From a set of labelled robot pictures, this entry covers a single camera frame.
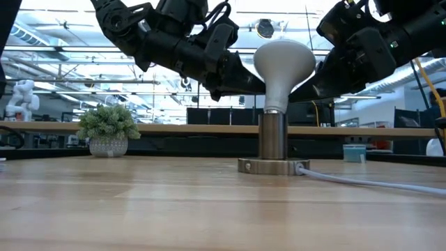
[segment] wooden counter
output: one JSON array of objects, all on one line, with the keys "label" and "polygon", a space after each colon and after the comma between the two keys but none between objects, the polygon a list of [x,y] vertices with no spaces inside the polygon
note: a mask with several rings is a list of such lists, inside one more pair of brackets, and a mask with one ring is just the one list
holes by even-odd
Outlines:
[{"label": "wooden counter", "polygon": [[[1,251],[444,251],[446,200],[309,177],[252,176],[235,159],[7,162]],[[446,188],[446,169],[312,160],[314,171]]]},{"label": "wooden counter", "polygon": [[[0,126],[8,126],[16,130],[35,132],[75,132],[79,130],[77,123],[56,122],[6,122]],[[149,133],[209,133],[209,134],[257,134],[254,125],[160,125],[139,124],[142,134]],[[332,136],[371,136],[371,137],[423,137],[434,138],[433,129],[408,128],[317,128],[307,126],[290,126],[290,135],[332,135]]]}]

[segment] potted plant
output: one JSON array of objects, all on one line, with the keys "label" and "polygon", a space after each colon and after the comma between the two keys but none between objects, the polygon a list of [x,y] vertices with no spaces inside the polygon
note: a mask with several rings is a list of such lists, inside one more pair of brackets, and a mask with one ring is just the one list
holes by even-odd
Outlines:
[{"label": "potted plant", "polygon": [[122,105],[87,111],[80,116],[79,127],[77,136],[90,139],[90,152],[96,157],[121,157],[128,139],[141,137],[132,114]]}]

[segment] plant pot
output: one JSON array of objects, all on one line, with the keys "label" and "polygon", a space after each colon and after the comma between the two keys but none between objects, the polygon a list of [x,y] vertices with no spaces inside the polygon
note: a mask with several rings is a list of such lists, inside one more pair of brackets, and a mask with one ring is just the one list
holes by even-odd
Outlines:
[{"label": "plant pot", "polygon": [[113,158],[121,157],[127,152],[128,139],[109,139],[102,141],[100,139],[90,140],[90,153],[95,157]]}]

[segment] circular metal base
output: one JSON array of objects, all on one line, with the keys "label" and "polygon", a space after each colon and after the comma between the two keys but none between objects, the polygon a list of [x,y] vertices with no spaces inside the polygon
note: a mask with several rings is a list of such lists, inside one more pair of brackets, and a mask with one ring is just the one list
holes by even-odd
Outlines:
[{"label": "circular metal base", "polygon": [[309,160],[264,160],[260,158],[238,159],[238,171],[246,174],[267,174],[280,176],[299,176],[299,168],[309,170]]}]

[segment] white light bulb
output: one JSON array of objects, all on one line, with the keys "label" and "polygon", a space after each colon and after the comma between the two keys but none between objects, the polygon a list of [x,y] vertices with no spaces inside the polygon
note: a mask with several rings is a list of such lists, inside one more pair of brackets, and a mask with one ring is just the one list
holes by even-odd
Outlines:
[{"label": "white light bulb", "polygon": [[258,48],[254,67],[266,85],[264,111],[286,113],[291,90],[313,73],[315,65],[312,51],[294,40],[275,40]]}]

